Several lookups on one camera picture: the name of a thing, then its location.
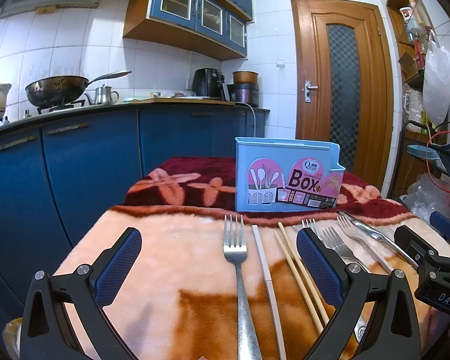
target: black wok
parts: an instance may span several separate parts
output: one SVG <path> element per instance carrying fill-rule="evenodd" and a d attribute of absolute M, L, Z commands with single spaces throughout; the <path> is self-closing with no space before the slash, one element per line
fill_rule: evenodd
<path fill-rule="evenodd" d="M 39 108 L 51 108 L 69 104 L 83 95 L 85 89 L 95 81 L 116 79 L 126 76 L 131 71 L 119 71 L 97 77 L 92 81 L 80 76 L 56 76 L 40 79 L 25 87 L 30 103 Z"/>

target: countertop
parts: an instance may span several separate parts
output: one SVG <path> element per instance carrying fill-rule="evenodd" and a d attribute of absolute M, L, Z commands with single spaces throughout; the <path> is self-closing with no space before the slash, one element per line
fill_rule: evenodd
<path fill-rule="evenodd" d="M 28 117 L 26 119 L 20 119 L 15 122 L 8 123 L 4 126 L 0 126 L 0 136 L 8 134 L 10 132 L 21 130 L 22 128 L 34 127 L 48 122 L 53 122 L 60 119 L 66 119 L 74 116 L 83 116 L 96 114 L 101 112 L 110 111 L 125 111 L 125 110 L 141 110 L 149 107 L 176 107 L 178 105 L 186 106 L 208 106 L 213 108 L 240 108 L 243 110 L 250 110 L 249 107 L 241 103 L 228 103 L 219 100 L 195 100 L 195 99 L 149 99 L 141 100 L 126 104 L 114 104 L 114 105 L 92 105 L 86 107 L 70 108 L 61 111 L 48 112 L 46 114 Z M 253 108 L 256 112 L 270 112 L 268 109 Z"/>

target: brown pot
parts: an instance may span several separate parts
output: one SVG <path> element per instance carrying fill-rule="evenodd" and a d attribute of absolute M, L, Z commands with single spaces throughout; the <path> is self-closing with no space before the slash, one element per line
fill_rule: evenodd
<path fill-rule="evenodd" d="M 234 84 L 254 84 L 258 86 L 258 73 L 254 71 L 236 71 L 233 73 Z"/>

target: table covered with blanket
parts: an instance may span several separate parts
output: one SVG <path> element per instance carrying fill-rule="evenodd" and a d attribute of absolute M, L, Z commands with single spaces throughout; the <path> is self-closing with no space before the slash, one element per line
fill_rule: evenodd
<path fill-rule="evenodd" d="M 139 359 L 235 360 L 235 269 L 223 256 L 224 216 L 235 216 L 235 159 L 174 157 L 139 180 L 123 205 L 111 207 L 63 261 L 56 274 L 68 274 L 80 264 L 92 264 L 128 227 L 142 235 L 142 251 L 112 305 L 103 310 Z M 337 207 L 306 212 L 245 212 L 248 257 L 243 276 L 253 322 L 264 360 L 278 359 L 275 332 L 251 225 L 258 225 L 274 283 L 289 360 L 301 360 L 318 334 L 291 270 L 274 239 L 281 221 L 292 241 L 303 219 L 317 227 L 334 226 L 354 254 L 372 272 L 384 273 L 367 252 L 341 232 L 336 210 L 344 210 L 373 226 L 390 231 L 408 225 L 443 256 L 450 246 L 426 223 L 402 205 L 382 199 L 377 188 L 345 172 Z M 402 269 L 412 292 L 418 275 L 401 258 L 376 242 L 394 268 Z M 415 300 L 422 346 L 433 331 L 431 308 Z M 334 308 L 325 305 L 329 315 Z M 71 322 L 87 355 L 98 359 L 80 320 L 67 305 Z M 363 316 L 368 319 L 372 304 Z M 345 359 L 356 348 L 352 337 Z"/>

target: blue plastic box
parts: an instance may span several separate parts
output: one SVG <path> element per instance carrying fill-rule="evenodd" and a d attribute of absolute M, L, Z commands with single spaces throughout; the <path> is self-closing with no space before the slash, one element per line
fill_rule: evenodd
<path fill-rule="evenodd" d="M 336 143 L 235 138 L 235 209 L 308 211 L 335 207 L 345 168 Z"/>

